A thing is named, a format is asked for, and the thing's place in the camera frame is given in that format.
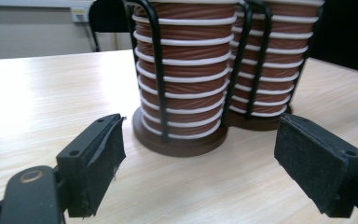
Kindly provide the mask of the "black wire cup holder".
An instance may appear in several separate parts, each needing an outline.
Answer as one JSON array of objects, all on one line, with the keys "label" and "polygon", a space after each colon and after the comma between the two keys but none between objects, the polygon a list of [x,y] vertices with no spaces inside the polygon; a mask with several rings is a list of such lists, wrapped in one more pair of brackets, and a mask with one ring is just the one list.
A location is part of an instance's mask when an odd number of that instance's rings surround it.
[{"label": "black wire cup holder", "polygon": [[[123,0],[124,6],[126,8],[127,18],[130,24],[130,34],[133,44],[133,54],[135,58],[135,67],[138,60],[138,57],[135,55],[134,50],[137,46],[137,41],[133,36],[135,30],[135,23],[131,18],[133,13],[133,8],[136,6],[144,7],[150,23],[153,26],[152,36],[154,37],[154,53],[155,53],[155,62],[156,62],[156,71],[158,74],[158,89],[161,91],[164,89],[162,83],[162,58],[161,58],[161,45],[160,45],[160,30],[158,28],[158,17],[154,12],[154,9],[147,4],[146,0]],[[235,8],[242,3],[242,0],[238,0],[238,3],[235,5]],[[270,131],[277,129],[279,125],[279,116],[273,118],[259,118],[246,116],[243,114],[236,113],[229,109],[231,106],[231,97],[234,91],[236,84],[238,67],[241,63],[242,51],[239,50],[237,53],[237,58],[235,62],[232,63],[229,58],[229,73],[227,76],[228,84],[226,88],[225,101],[223,106],[223,113],[221,116],[221,123],[219,128],[212,134],[198,138],[198,139],[174,139],[170,138],[167,134],[157,135],[147,131],[141,123],[141,106],[135,111],[133,116],[133,129],[137,139],[149,149],[161,153],[164,155],[174,156],[174,157],[191,157],[197,156],[209,151],[214,150],[219,147],[225,140],[227,136],[227,131],[231,127],[239,127],[247,130],[254,131]],[[159,95],[159,102],[161,106],[166,105],[165,96],[163,93]]]}]

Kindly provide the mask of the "stack of brown paper cups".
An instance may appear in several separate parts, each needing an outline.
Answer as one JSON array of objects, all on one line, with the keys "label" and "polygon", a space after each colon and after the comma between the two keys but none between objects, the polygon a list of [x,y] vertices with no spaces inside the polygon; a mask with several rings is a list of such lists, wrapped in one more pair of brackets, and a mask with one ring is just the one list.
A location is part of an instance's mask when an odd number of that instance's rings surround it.
[{"label": "stack of brown paper cups", "polygon": [[306,61],[324,0],[242,0],[230,42],[241,63],[230,110],[246,116],[273,118],[289,104]]},{"label": "stack of brown paper cups", "polygon": [[[158,17],[164,89],[158,89],[153,26],[146,9],[136,6],[131,18],[137,41],[141,123],[153,134],[174,139],[208,136],[221,123],[238,0],[146,2]],[[160,105],[160,93],[165,106]]]}]

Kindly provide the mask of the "white wall socket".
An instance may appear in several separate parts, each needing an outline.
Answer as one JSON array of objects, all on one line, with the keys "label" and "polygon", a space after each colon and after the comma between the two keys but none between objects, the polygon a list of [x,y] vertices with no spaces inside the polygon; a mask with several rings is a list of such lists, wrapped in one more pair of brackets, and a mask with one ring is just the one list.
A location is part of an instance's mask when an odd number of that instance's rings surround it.
[{"label": "white wall socket", "polygon": [[89,9],[87,7],[71,7],[73,22],[87,22]]}]

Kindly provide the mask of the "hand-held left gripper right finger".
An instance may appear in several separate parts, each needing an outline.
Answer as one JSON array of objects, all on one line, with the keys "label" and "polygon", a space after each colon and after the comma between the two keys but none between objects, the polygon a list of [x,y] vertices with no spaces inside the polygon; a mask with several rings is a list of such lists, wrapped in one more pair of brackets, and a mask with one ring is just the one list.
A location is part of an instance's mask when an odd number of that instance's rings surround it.
[{"label": "hand-held left gripper right finger", "polygon": [[319,211],[350,217],[358,208],[358,148],[309,119],[283,114],[274,157]]}]

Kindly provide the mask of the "black chair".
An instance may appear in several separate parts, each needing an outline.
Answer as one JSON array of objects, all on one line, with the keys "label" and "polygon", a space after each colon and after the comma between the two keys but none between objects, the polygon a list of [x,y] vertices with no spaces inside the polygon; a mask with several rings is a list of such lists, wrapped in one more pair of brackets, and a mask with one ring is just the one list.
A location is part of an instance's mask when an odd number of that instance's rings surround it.
[{"label": "black chair", "polygon": [[88,19],[96,52],[101,50],[98,33],[113,34],[115,49],[131,48],[131,35],[122,0],[95,0],[89,8]]}]

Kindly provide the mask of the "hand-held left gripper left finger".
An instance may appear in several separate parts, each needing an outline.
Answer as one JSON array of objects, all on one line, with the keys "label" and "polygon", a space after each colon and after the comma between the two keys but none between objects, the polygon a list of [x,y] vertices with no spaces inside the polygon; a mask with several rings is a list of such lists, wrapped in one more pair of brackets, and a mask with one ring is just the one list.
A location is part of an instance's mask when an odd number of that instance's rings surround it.
[{"label": "hand-held left gripper left finger", "polygon": [[67,189],[65,207],[69,217],[95,216],[126,158],[122,123],[113,114],[96,119],[56,157]]}]

